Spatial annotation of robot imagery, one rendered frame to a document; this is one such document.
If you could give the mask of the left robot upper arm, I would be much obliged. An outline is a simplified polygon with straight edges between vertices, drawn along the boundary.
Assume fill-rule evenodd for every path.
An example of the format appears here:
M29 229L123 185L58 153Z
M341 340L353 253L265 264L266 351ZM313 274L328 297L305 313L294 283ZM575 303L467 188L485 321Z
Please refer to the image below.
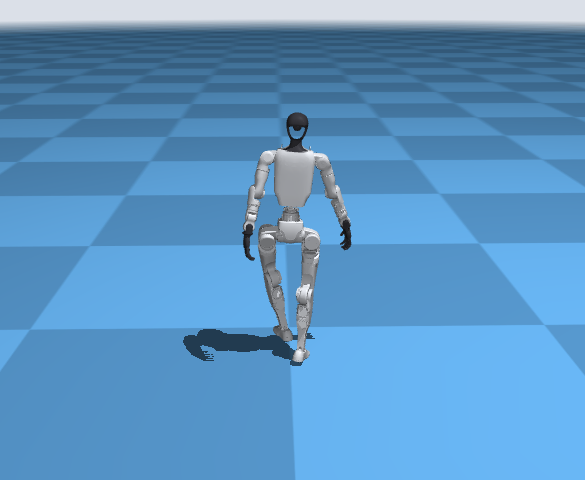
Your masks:
M270 169L268 169L268 165L274 163L276 152L277 150L264 151L260 156L255 173L255 199L261 199L265 195L264 186L270 171Z

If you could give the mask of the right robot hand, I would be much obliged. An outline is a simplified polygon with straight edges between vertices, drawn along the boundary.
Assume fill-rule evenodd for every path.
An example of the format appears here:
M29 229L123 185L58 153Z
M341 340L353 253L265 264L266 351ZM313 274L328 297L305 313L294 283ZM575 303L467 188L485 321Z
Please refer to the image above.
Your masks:
M340 234L340 236L342 236L344 234L345 238L344 238L343 242L340 243L340 245L345 243L341 248L343 248L344 250L347 250L351 247L351 231L350 231L351 224L349 224L348 220L344 220L342 224L343 224L343 227L341 225L340 226L343 229L343 231Z

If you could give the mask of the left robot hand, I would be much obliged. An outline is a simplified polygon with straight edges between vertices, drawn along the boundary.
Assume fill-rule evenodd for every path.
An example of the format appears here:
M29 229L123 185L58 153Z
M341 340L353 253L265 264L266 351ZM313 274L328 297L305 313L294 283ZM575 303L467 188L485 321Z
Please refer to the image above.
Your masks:
M246 231L243 231L242 234L244 234L244 239L243 239L243 246L245 249L245 255L249 260L255 260L254 257L252 257L250 255L250 236L253 235L253 225L252 224L247 224L246 225Z

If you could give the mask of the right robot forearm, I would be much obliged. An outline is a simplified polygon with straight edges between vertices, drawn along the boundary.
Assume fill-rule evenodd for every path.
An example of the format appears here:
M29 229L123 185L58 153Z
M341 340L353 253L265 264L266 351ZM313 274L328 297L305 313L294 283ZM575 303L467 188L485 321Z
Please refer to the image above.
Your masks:
M331 205L334 208L335 214L338 218L340 225L343 227L343 224L342 224L343 221L348 220L349 224L350 224L350 219L347 216L347 210L344 206L344 200L342 198L342 194L341 194L341 191L340 191L340 188L338 185L336 186L336 193L337 193L338 198L332 199Z

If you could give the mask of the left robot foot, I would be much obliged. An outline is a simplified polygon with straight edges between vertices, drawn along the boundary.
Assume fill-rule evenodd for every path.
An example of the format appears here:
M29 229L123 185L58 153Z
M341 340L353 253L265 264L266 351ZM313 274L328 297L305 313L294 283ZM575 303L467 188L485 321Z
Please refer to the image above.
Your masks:
M284 326L284 331L280 330L280 326L274 326L273 327L273 332L282 338L283 341L292 341L293 340L293 334L291 332L291 330L288 328L286 329L286 327Z

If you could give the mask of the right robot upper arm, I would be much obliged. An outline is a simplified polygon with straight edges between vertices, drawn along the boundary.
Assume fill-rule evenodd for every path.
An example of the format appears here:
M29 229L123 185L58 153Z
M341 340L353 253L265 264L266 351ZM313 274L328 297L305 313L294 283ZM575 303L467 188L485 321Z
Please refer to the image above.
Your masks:
M329 199L335 199L337 197L335 176L329 158L327 155L322 153L314 153L315 166L321 170L320 174L325 185L325 196Z

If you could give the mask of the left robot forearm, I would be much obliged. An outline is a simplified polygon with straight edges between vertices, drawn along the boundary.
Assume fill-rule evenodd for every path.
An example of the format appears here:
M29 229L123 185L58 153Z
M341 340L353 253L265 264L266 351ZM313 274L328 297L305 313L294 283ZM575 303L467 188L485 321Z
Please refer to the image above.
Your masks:
M254 199L254 194L255 194L255 187L254 185L250 186L249 191L248 191L248 201L247 201L247 210L246 210L246 215L245 215L245 222L243 224L243 229L244 231L246 231L246 225L247 224L252 224L253 225L253 231L255 229L255 222L257 219L257 215L258 215L258 209L260 207L260 203L259 200Z

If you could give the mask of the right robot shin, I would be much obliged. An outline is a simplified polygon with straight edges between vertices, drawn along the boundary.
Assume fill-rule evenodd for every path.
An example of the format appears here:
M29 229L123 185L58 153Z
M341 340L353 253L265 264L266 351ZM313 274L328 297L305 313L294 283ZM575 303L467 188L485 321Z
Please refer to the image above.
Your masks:
M310 326L311 317L312 317L312 310L313 310L313 296L314 291L313 289L309 289L307 294L307 304L298 304L297 305L297 314L296 314L296 321L297 321L297 330L298 330L298 339L297 339L297 350L301 347L302 351L305 350L305 343L306 343L306 336L307 331Z

